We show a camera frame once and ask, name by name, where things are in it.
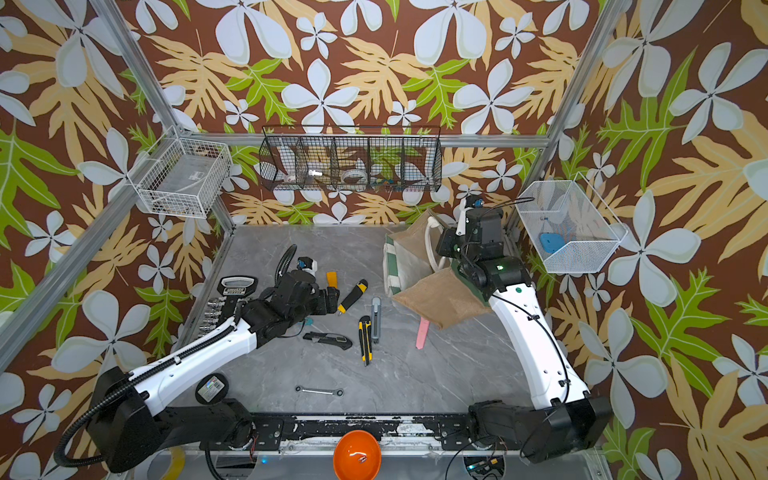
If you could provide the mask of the green burlap Christmas tote bag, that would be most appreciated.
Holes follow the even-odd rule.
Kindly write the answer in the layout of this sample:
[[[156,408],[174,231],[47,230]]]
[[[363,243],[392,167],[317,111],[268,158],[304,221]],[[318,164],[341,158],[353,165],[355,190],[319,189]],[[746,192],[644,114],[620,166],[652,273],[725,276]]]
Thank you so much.
[[[491,311],[459,277],[458,264],[436,253],[445,231],[445,222],[428,210],[407,229],[386,235],[383,246],[386,294],[441,329]]]

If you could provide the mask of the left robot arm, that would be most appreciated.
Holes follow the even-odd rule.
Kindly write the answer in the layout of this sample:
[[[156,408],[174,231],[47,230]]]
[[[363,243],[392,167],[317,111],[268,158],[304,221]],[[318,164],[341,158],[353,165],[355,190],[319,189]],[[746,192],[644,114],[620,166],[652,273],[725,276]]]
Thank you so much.
[[[194,442],[244,448],[252,415],[237,400],[175,407],[173,401],[227,363],[278,338],[313,314],[320,301],[315,276],[293,270],[255,293],[252,276],[230,276],[218,286],[219,319],[205,336],[128,373],[113,367],[98,380],[89,409],[63,433],[53,459],[64,468],[105,463],[128,471],[152,454]]]

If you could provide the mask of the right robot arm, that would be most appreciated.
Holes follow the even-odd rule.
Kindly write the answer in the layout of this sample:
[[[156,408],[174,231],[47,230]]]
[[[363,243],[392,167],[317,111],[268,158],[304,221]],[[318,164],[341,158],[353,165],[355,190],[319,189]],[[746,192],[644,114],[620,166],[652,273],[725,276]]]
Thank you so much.
[[[479,200],[459,208],[437,252],[486,301],[505,328],[528,384],[531,406],[485,401],[469,409],[471,437],[503,440],[530,463],[592,448],[613,418],[607,398],[593,395],[545,321],[523,261],[504,252],[502,214]]]

